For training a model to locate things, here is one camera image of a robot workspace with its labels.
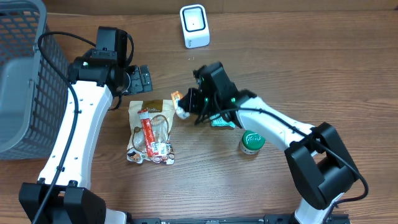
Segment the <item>teal orange snack pack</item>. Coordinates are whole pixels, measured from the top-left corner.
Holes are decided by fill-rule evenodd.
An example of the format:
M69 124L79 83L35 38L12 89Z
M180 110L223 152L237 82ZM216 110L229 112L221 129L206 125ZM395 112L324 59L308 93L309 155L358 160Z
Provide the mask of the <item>teal orange snack pack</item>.
M210 121L213 127L236 127L236 125L232 121L225 121L220 114L211 116Z

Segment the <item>red stick packet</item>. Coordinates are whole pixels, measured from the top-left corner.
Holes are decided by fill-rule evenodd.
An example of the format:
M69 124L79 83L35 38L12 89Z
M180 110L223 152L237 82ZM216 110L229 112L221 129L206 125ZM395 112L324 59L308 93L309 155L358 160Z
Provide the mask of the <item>red stick packet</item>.
M155 152L153 151L152 145L155 143L155 138L150 123L149 112L147 109L143 109L137 112L141 121L141 126L144 133L144 140L146 144L147 154L149 157L153 157Z

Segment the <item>brown white snack pouch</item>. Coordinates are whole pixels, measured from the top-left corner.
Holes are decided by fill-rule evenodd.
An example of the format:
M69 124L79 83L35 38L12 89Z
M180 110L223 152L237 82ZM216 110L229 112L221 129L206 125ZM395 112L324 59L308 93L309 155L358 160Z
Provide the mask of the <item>brown white snack pouch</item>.
M131 137L127 145L127 160L138 164L151 161L156 164L172 165L175 154L170 141L170 133L175 114L171 100L131 101L129 103L129 124ZM145 129L142 127L141 113L150 121L154 142L146 144Z

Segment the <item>green lidded jar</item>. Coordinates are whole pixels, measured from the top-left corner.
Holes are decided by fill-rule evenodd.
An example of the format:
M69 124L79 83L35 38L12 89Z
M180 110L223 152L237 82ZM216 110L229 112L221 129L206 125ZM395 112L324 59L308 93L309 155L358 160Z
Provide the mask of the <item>green lidded jar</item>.
M253 131L246 130L239 142L239 148L245 154L257 154L265 144L266 139Z

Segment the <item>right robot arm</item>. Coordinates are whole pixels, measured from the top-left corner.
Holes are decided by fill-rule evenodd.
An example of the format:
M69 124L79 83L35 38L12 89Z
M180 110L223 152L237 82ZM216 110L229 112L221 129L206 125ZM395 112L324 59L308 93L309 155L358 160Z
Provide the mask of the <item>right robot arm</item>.
M267 105L249 90L221 93L196 88L178 101L184 112L203 122L213 115L253 131L283 151L302 201L295 223L326 223L342 195L360 173L336 129L296 121Z

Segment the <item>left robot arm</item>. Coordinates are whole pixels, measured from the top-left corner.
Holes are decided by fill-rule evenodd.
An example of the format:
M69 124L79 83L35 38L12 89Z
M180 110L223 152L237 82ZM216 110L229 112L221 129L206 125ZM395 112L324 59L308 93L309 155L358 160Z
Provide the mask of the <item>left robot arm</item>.
M107 208L91 190L99 131L113 98L151 91L147 65L77 57L68 68L68 104L37 183L24 183L19 201L32 223L130 223L131 214Z

